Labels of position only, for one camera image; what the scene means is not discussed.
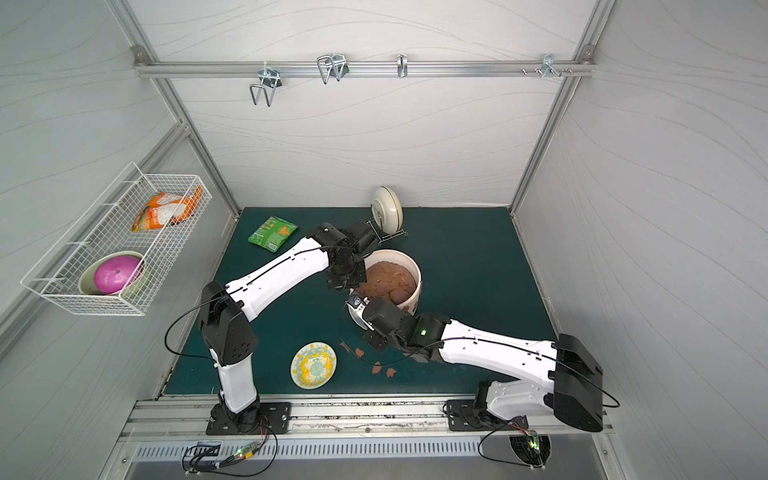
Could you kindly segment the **white ceramic pot with mud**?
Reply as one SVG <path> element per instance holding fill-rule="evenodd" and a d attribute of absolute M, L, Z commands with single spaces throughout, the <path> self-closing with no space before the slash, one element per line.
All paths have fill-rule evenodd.
<path fill-rule="evenodd" d="M 378 250 L 365 259 L 365 266 L 367 281 L 352 289 L 350 294 L 358 292 L 366 298 L 367 304 L 374 298 L 384 298 L 411 315 L 415 314 L 422 292 L 422 274 L 410 256 L 398 250 Z M 363 314 L 361 319 L 353 321 L 361 329 L 369 330 Z"/>

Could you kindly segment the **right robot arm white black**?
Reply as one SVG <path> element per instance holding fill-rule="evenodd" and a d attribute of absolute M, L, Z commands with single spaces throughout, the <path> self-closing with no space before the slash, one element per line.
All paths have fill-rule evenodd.
<path fill-rule="evenodd" d="M 469 365 L 508 376 L 483 382 L 471 407 L 479 424 L 551 413 L 586 432 L 603 429 L 603 368 L 572 335 L 533 341 L 483 331 L 445 315 L 414 316 L 392 302 L 351 294 L 347 308 L 377 351 L 393 347 L 417 362 Z"/>

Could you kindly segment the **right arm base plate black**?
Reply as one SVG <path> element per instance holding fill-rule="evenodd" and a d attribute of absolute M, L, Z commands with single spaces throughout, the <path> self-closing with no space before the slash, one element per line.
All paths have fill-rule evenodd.
<path fill-rule="evenodd" d="M 529 430 L 526 416 L 518 416 L 512 420 L 504 421 L 486 411 L 476 411 L 473 400 L 448 400 L 443 404 L 442 412 L 447 418 L 448 429 L 451 432 L 498 430 L 527 432 Z"/>

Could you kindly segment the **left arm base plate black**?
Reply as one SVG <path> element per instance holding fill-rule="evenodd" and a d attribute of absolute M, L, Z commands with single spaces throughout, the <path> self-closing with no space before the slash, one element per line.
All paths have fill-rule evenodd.
<path fill-rule="evenodd" d="M 233 413 L 223 401 L 213 406 L 205 434 L 208 436 L 256 435 L 270 430 L 282 435 L 288 431 L 290 402 L 256 401 L 240 413 Z"/>

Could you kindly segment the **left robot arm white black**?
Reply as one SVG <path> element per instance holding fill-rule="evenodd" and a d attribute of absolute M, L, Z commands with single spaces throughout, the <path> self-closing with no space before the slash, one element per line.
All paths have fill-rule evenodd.
<path fill-rule="evenodd" d="M 368 222 L 346 229 L 322 223 L 291 249 L 226 285 L 207 284 L 197 314 L 204 343 L 219 375 L 225 410 L 240 414 L 256 408 L 252 353 L 256 336 L 250 322 L 305 279 L 323 272 L 330 289 L 346 291 L 366 281 L 364 258 L 380 243 Z"/>

